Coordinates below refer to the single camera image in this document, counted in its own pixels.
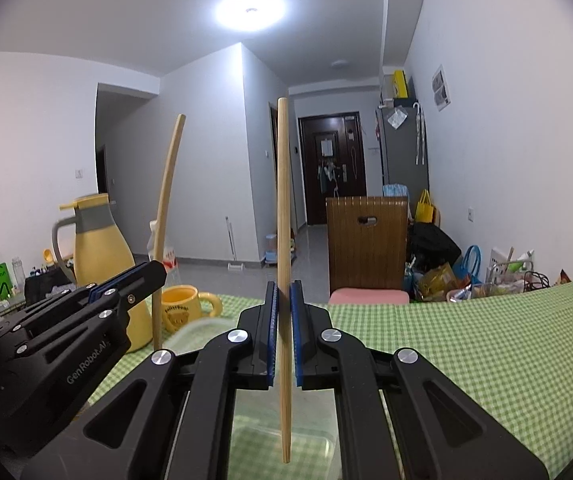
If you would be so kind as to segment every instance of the green box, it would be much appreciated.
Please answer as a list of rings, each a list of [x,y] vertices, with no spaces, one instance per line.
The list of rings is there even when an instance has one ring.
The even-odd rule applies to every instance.
[[[9,269],[6,264],[0,264],[0,299],[6,300],[13,290],[13,284],[10,281]]]

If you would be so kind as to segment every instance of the gray pitcher handle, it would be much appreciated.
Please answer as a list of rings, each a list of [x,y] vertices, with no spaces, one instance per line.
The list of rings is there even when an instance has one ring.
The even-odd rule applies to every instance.
[[[53,250],[55,252],[55,259],[57,261],[57,264],[60,266],[62,272],[66,275],[66,277],[71,280],[71,283],[77,285],[77,282],[75,280],[75,275],[62,260],[62,255],[60,254],[60,246],[57,244],[57,232],[60,230],[60,228],[64,227],[65,225],[74,224],[75,220],[76,220],[75,217],[71,216],[70,218],[63,218],[62,220],[57,221],[53,226],[53,230],[51,231],[51,241],[53,242]]]

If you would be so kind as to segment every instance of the pink chair seat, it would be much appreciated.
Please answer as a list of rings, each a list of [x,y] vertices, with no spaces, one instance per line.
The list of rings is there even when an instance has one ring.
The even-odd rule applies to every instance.
[[[403,290],[378,290],[375,288],[339,288],[330,295],[329,304],[406,304],[409,295]]]

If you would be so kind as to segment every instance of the black bag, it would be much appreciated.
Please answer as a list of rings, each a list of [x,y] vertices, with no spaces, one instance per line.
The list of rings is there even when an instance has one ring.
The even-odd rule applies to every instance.
[[[415,269],[428,272],[448,262],[452,267],[461,256],[457,244],[438,226],[416,222],[410,234],[410,250]]]

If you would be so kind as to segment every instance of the silver screw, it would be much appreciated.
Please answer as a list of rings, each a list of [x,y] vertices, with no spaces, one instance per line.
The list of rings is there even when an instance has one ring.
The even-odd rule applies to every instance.
[[[397,352],[397,358],[407,365],[412,365],[415,361],[417,361],[417,352],[410,348],[403,348]]]
[[[170,361],[172,353],[168,350],[158,350],[151,356],[154,365],[165,365]]]
[[[335,341],[342,339],[342,332],[336,328],[327,328],[322,332],[322,339],[327,343],[335,343]]]
[[[241,343],[249,338],[249,333],[246,330],[236,328],[235,330],[231,330],[227,337],[231,343]]]

